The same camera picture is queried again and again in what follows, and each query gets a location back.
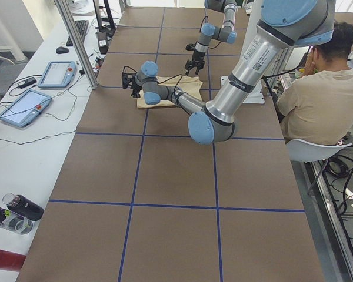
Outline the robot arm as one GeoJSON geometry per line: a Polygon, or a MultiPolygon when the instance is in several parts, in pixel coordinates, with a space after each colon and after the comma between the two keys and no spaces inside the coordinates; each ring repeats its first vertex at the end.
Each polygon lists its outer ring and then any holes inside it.
{"type": "Polygon", "coordinates": [[[233,44],[237,38],[234,25],[238,5],[235,1],[209,0],[204,2],[204,6],[206,9],[222,12],[224,14],[223,23],[221,27],[209,22],[202,23],[198,40],[195,43],[188,44],[185,48],[188,51],[193,51],[192,58],[188,59],[185,64],[186,75],[189,75],[190,70],[193,68],[196,68],[196,75],[204,68],[205,54],[212,39],[233,44]]]}
{"type": "Polygon", "coordinates": [[[158,66],[146,61],[139,71],[122,73],[122,87],[148,105],[168,100],[189,114],[191,138],[202,145],[230,139],[237,131],[235,112],[254,90],[283,49],[320,45],[331,40],[335,1],[261,1],[257,33],[216,97],[203,102],[178,86],[162,85],[158,66]]]}

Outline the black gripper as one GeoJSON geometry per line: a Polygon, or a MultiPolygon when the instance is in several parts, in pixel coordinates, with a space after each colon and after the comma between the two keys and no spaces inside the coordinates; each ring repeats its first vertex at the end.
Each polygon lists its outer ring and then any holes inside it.
{"type": "Polygon", "coordinates": [[[185,64],[185,74],[189,75],[190,70],[193,68],[196,68],[197,74],[199,74],[205,65],[204,57],[207,51],[207,46],[201,43],[190,43],[186,45],[185,49],[187,51],[193,51],[192,59],[188,59],[185,64]]]}
{"type": "Polygon", "coordinates": [[[136,77],[135,72],[131,72],[131,73],[122,72],[122,75],[121,75],[122,88],[123,89],[130,88],[132,90],[131,96],[135,99],[139,99],[141,86],[137,84],[135,77],[136,77]]]}

